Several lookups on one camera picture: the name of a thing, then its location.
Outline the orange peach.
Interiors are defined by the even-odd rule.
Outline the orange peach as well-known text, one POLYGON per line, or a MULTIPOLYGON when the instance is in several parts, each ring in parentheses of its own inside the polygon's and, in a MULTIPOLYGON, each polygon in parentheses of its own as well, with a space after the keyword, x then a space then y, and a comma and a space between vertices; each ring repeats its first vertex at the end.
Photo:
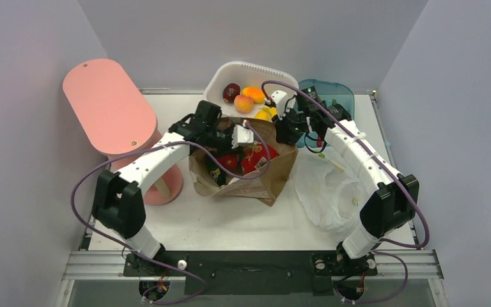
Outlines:
POLYGON ((255 105, 254 99, 245 95, 237 95, 234 99, 234 107, 239 113, 250 113, 255 105))

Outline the red package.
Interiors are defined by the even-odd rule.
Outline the red package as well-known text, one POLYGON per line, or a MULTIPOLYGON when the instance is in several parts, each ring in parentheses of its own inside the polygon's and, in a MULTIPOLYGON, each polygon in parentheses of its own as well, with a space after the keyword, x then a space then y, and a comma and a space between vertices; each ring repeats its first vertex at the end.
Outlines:
POLYGON ((216 159, 226 169, 238 175, 246 175, 263 167, 267 163, 268 155, 273 159, 278 152, 271 146, 268 150, 257 142, 252 146, 238 147, 225 153, 217 153, 216 159))

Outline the brown paper grocery bag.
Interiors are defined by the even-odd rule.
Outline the brown paper grocery bag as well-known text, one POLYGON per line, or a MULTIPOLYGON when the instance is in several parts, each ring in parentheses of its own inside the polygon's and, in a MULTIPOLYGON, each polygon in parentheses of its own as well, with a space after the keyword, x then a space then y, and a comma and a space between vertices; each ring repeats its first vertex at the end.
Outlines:
POLYGON ((273 206, 289 179, 298 150, 295 146, 276 141, 276 128, 273 123, 250 119, 249 124, 260 135, 255 138, 254 144, 259 142, 266 150, 271 146, 279 156, 272 159, 268 155, 267 163, 263 167, 246 175, 233 173, 217 161, 227 177, 226 185, 219 188, 206 169, 205 158, 208 156, 205 152, 197 150, 189 157, 189 171, 194 189, 199 195, 254 198, 270 207, 273 206))

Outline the white plastic grocery bag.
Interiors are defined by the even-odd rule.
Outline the white plastic grocery bag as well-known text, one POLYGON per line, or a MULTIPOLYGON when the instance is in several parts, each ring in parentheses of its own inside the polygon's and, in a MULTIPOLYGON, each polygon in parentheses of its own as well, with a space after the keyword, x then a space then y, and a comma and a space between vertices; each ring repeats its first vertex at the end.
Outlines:
POLYGON ((358 226, 359 205, 365 204, 365 186, 332 147, 322 153, 298 149, 292 169, 298 199, 309 220, 340 237, 358 226))

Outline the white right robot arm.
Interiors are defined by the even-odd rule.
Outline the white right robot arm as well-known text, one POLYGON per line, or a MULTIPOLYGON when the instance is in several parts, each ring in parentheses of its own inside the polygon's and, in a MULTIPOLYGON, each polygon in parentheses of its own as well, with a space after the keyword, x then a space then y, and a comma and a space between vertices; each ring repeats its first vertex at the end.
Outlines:
POLYGON ((356 275, 374 269, 372 250, 419 212, 419 182, 379 156, 343 106, 326 106, 312 86, 294 92, 276 90, 265 98, 266 105, 276 109, 276 141, 295 145, 314 132, 342 156, 368 197, 359 205, 356 229, 336 248, 334 273, 356 275))

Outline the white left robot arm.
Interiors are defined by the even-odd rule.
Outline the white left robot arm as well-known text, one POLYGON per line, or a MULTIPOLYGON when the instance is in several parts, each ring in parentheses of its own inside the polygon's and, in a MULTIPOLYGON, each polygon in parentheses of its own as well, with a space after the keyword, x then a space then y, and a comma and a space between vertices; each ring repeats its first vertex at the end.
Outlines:
POLYGON ((195 112, 172 124, 149 152, 97 178, 93 217, 117 234, 125 247, 140 254, 139 264, 150 275, 163 271, 165 248, 145 225, 144 197, 166 171, 196 150, 237 149, 241 125, 231 123, 222 129, 221 122, 221 108, 201 100, 195 112))

